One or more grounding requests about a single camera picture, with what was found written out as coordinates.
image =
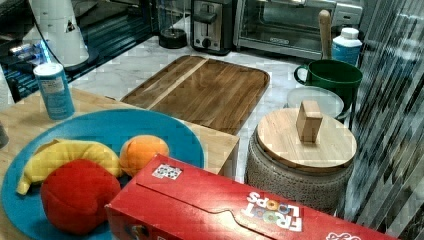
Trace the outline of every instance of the wooden handle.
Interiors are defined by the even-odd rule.
[[[319,13],[322,59],[331,59],[331,15],[327,10]]]
[[[296,128],[302,142],[314,143],[322,122],[322,114],[316,101],[302,101],[297,115]]]

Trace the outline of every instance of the red plush ball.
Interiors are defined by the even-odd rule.
[[[104,206],[121,190],[119,181],[89,160],[71,161],[41,186],[47,219],[62,231],[84,235],[107,220]]]

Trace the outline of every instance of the blue plate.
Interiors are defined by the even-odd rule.
[[[25,196],[17,194],[15,189],[33,152],[54,138],[101,142],[119,156],[125,141],[140,134],[162,138],[169,146],[170,157],[203,168],[204,156],[199,140],[188,127],[174,118],[136,109],[90,113],[65,121],[42,133],[16,156],[6,172],[1,191],[6,215],[19,230],[34,239],[112,239],[107,222],[83,237],[58,230],[48,222],[44,214],[39,187],[31,187]],[[128,180],[129,177],[125,175],[120,182],[125,184]]]

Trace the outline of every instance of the red cereal box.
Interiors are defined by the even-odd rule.
[[[394,239],[157,155],[106,205],[119,239]]]

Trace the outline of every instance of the banana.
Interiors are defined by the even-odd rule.
[[[16,192],[25,195],[31,184],[44,181],[51,172],[75,159],[91,160],[115,177],[122,175],[119,157],[106,145],[95,141],[53,139],[41,145],[28,160]]]

